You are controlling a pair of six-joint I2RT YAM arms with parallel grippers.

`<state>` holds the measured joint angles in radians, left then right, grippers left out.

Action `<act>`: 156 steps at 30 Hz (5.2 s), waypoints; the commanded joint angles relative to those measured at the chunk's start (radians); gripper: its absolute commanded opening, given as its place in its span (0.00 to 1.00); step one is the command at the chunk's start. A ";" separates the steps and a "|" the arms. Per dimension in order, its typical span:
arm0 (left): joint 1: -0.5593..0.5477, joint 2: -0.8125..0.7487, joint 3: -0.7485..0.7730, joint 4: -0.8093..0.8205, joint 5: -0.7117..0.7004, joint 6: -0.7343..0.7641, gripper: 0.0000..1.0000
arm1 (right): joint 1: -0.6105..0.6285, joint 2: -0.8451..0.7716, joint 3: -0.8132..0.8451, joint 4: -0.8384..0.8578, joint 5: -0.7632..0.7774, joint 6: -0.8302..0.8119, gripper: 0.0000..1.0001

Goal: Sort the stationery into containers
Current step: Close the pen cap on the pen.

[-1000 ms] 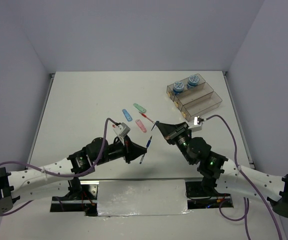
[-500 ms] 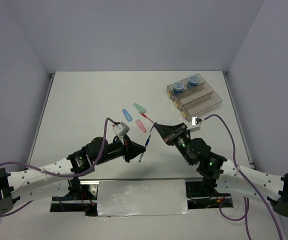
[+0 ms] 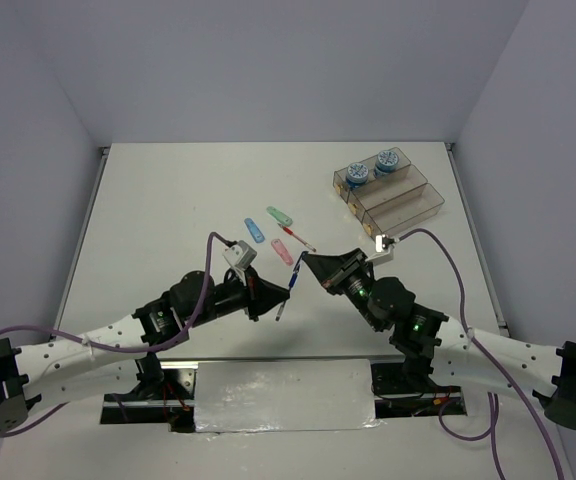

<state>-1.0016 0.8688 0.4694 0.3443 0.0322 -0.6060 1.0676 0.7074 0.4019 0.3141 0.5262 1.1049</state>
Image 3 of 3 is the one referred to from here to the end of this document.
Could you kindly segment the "red pen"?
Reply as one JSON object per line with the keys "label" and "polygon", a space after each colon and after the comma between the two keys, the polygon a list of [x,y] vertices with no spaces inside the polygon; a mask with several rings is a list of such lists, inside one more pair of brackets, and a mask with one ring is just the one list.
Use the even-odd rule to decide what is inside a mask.
{"label": "red pen", "polygon": [[302,244],[306,249],[308,249],[311,252],[315,252],[315,253],[317,252],[316,248],[313,245],[311,245],[309,242],[307,242],[306,240],[301,238],[299,235],[297,235],[289,227],[287,227],[283,224],[278,224],[278,226],[282,231],[284,231],[290,237],[294,238],[296,241],[298,241],[300,244]]}

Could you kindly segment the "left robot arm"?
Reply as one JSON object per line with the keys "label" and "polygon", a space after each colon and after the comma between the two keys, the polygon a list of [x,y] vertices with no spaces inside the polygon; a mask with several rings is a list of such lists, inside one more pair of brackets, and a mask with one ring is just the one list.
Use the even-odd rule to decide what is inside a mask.
{"label": "left robot arm", "polygon": [[97,394],[157,396],[165,384],[158,353],[188,341],[189,331],[242,311],[256,321],[287,301],[287,288],[253,268],[217,284],[203,271],[186,274],[161,296],[119,321],[80,334],[51,329],[42,344],[15,346],[0,331],[0,438],[29,429],[36,411],[50,416]]}

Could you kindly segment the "blue pen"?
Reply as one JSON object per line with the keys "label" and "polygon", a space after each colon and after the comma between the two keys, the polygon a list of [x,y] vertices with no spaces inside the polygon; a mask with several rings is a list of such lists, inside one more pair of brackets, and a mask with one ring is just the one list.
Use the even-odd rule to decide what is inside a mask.
{"label": "blue pen", "polygon": [[[304,260],[304,258],[305,258],[305,256],[306,256],[307,254],[308,254],[308,251],[307,251],[307,250],[302,251],[301,254],[299,255],[296,263],[294,264],[294,267],[293,267],[293,270],[292,270],[292,273],[291,273],[291,277],[290,277],[290,280],[289,280],[289,282],[288,282],[288,287],[287,287],[289,293],[292,292],[294,286],[295,286],[296,283],[297,283],[302,262],[303,262],[303,260]],[[283,314],[283,312],[284,312],[284,310],[285,310],[285,307],[286,307],[286,304],[287,304],[288,300],[289,300],[289,298],[287,298],[286,300],[284,300],[284,301],[280,304],[280,306],[279,306],[279,308],[278,308],[278,310],[277,310],[276,316],[275,316],[275,321],[276,321],[276,322],[279,322],[279,321],[280,321],[280,319],[281,319],[281,317],[282,317],[282,314]]]}

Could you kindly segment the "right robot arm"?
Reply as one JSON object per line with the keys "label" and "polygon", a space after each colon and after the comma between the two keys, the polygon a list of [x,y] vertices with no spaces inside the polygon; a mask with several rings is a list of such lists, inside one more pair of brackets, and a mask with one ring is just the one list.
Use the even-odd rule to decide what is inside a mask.
{"label": "right robot arm", "polygon": [[525,343],[473,327],[416,301],[396,277],[377,278],[359,248],[304,262],[330,295],[346,297],[375,332],[404,356],[414,391],[459,386],[527,399],[551,422],[576,431],[576,342]]}

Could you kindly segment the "blue round jar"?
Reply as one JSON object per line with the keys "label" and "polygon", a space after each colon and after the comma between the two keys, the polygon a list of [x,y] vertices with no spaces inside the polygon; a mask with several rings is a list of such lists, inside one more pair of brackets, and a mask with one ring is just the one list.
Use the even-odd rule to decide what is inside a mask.
{"label": "blue round jar", "polygon": [[351,189],[366,184],[369,180],[370,170],[362,162],[353,162],[346,167],[345,180]]}
{"label": "blue round jar", "polygon": [[376,155],[374,175],[382,177],[393,173],[399,164],[399,155],[393,150],[382,150]]}

